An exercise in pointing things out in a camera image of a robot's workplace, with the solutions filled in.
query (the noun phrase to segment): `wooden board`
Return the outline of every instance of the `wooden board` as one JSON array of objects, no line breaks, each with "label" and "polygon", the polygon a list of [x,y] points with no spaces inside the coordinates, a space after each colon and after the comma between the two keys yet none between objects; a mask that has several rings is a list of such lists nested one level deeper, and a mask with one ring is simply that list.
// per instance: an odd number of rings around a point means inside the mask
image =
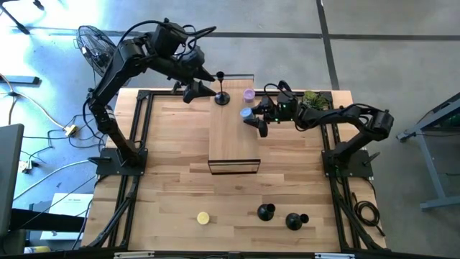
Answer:
[{"label": "wooden board", "polygon": [[[219,165],[211,165],[212,173],[256,172],[259,163],[245,163],[242,160],[259,159],[257,129],[243,122],[239,112],[244,107],[253,107],[243,100],[243,92],[253,88],[253,80],[224,80],[222,88],[231,99],[220,106],[210,98],[209,160],[220,160]],[[214,91],[220,91],[218,81],[212,83]]]},{"label": "wooden board", "polygon": [[[123,88],[119,93],[115,114],[125,135],[129,135],[138,90]],[[335,106],[352,103],[349,91],[332,94]],[[149,159],[139,187],[129,249],[339,251],[331,189],[323,177],[319,129],[298,132],[289,122],[271,124],[268,137],[258,139],[262,164],[257,175],[213,176],[206,164],[209,109],[208,99],[184,104],[180,97],[155,97],[146,143]],[[340,124],[339,130],[342,140],[357,133],[347,124]],[[109,176],[97,185],[83,244],[94,240],[113,214],[119,181],[120,177]],[[376,204],[367,182],[352,178],[350,186],[359,200]],[[257,218],[262,203],[276,206],[269,222]],[[199,212],[211,215],[209,224],[197,223]],[[308,214],[309,223],[296,232],[289,230],[284,222],[291,212]],[[120,226],[119,240],[124,217]],[[346,219],[344,226],[351,245]],[[385,246],[375,227],[364,228]]]}]

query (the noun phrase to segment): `green object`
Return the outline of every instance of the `green object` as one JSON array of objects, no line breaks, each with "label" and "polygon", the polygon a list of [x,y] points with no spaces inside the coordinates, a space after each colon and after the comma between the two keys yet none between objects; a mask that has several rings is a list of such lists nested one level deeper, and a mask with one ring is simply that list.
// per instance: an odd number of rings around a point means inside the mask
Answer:
[{"label": "green object", "polygon": [[302,103],[308,108],[322,110],[329,102],[326,98],[324,98],[324,96],[315,93],[314,91],[305,91]]}]

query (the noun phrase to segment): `mounting bracket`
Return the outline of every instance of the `mounting bracket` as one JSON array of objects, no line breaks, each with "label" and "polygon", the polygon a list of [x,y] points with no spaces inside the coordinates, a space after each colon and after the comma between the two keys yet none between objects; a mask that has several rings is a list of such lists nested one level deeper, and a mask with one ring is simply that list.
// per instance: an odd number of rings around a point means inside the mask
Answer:
[{"label": "mounting bracket", "polygon": [[358,150],[350,157],[346,168],[338,167],[334,162],[333,150],[321,151],[323,159],[324,175],[326,177],[365,177],[374,176],[372,166],[369,163],[371,158],[367,150]]},{"label": "mounting bracket", "polygon": [[141,176],[144,174],[147,163],[148,149],[139,150],[140,161],[135,166],[123,166],[119,161],[119,154],[115,147],[104,148],[101,159],[97,160],[96,174],[101,176]]}]

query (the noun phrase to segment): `black cylinder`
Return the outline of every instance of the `black cylinder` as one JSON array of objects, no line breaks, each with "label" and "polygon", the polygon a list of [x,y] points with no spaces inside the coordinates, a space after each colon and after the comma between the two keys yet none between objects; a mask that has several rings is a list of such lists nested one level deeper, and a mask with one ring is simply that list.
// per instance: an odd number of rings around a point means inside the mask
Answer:
[{"label": "black cylinder", "polygon": [[262,204],[257,209],[257,216],[263,221],[269,221],[273,218],[275,214],[275,205],[274,204]]},{"label": "black cylinder", "polygon": [[309,220],[307,214],[290,213],[286,216],[286,226],[290,230],[299,230]]}]

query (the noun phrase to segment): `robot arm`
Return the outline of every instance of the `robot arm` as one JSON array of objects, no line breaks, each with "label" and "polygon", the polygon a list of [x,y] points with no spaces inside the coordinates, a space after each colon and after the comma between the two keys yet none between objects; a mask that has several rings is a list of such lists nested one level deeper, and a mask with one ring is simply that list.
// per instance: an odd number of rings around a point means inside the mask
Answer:
[{"label": "robot arm", "polygon": [[359,130],[359,133],[348,142],[340,142],[333,151],[335,160],[347,163],[357,150],[373,140],[386,139],[390,133],[394,119],[388,110],[382,111],[366,104],[317,110],[299,102],[295,94],[286,86],[284,81],[278,85],[280,93],[276,103],[269,96],[263,96],[261,102],[252,108],[252,113],[262,115],[262,119],[244,120],[246,124],[258,128],[260,137],[268,135],[267,124],[270,122],[293,121],[300,131],[324,124],[350,123]]},{"label": "robot arm", "polygon": [[131,77],[144,73],[148,68],[162,73],[168,79],[175,79],[174,92],[181,86],[183,101],[190,103],[196,97],[214,96],[216,93],[205,87],[201,81],[215,81],[214,77],[203,67],[204,53],[195,45],[187,53],[177,57],[175,51],[179,45],[185,45],[188,36],[178,24],[159,22],[154,32],[147,32],[141,37],[120,42],[111,63],[95,89],[90,89],[87,104],[94,114],[98,130],[107,134],[118,148],[122,165],[139,163],[138,151],[134,143],[127,140],[116,123],[113,112],[107,104],[123,84]]}]

